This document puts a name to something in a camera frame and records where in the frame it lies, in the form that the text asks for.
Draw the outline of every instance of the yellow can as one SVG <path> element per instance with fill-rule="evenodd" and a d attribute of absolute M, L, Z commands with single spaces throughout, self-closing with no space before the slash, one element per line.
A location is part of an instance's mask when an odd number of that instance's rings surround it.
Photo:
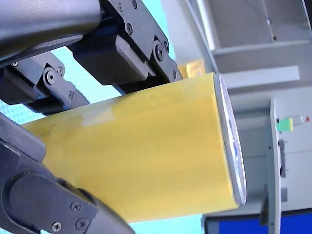
<path fill-rule="evenodd" d="M 128 222 L 234 209 L 246 182 L 233 111 L 214 74 L 56 114 L 25 127 L 43 163 Z"/>

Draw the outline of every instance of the robotic arm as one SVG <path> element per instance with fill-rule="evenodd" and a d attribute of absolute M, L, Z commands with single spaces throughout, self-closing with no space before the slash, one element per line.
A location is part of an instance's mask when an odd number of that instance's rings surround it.
<path fill-rule="evenodd" d="M 122 94 L 182 79 L 141 0 L 22 2 L 0 3 L 0 99 L 8 104 L 45 115 L 88 104 L 48 52 L 65 45 L 95 79 Z"/>
<path fill-rule="evenodd" d="M 123 94 L 182 79 L 141 0 L 2 0 L 0 99 L 51 115 L 88 104 L 51 53 L 67 46 Z M 42 165 L 45 146 L 0 114 L 0 227 L 16 234 L 133 234 L 121 217 Z"/>

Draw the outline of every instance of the metal rim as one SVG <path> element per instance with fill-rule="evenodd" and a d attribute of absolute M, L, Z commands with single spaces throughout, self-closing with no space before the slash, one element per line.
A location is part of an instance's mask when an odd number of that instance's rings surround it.
<path fill-rule="evenodd" d="M 230 97 L 221 75 L 214 76 L 214 90 L 234 198 L 237 204 L 245 204 L 247 191 L 243 156 Z"/>

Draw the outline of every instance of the gray panel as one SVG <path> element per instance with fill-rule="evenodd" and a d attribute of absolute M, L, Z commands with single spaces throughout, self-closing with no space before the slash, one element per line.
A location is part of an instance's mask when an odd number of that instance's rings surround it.
<path fill-rule="evenodd" d="M 312 43 L 310 41 L 298 41 L 293 44 L 287 43 L 287 45 L 269 46 L 261 49 L 242 49 L 233 53 L 218 54 L 214 58 L 221 73 L 298 65 L 299 81 L 233 89 L 230 91 L 230 95 L 312 84 Z"/>
<path fill-rule="evenodd" d="M 266 156 L 244 158 L 247 197 L 261 197 L 267 184 Z"/>
<path fill-rule="evenodd" d="M 310 39 L 311 33 L 302 1 L 265 0 L 277 41 Z"/>
<path fill-rule="evenodd" d="M 266 154 L 265 129 L 238 130 L 242 154 L 245 158 Z"/>
<path fill-rule="evenodd" d="M 221 47 L 272 42 L 263 0 L 209 0 Z"/>
<path fill-rule="evenodd" d="M 287 188 L 281 188 L 281 200 L 282 202 L 288 201 Z"/>

